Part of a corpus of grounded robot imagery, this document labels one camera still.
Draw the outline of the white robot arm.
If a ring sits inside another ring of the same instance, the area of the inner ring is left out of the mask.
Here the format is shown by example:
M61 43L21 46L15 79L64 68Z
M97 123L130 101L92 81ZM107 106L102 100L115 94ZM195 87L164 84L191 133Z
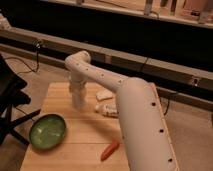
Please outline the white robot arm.
M130 171L179 171L157 94L147 81L90 64L80 51L65 59L73 105L85 105L85 84L92 80L113 92Z

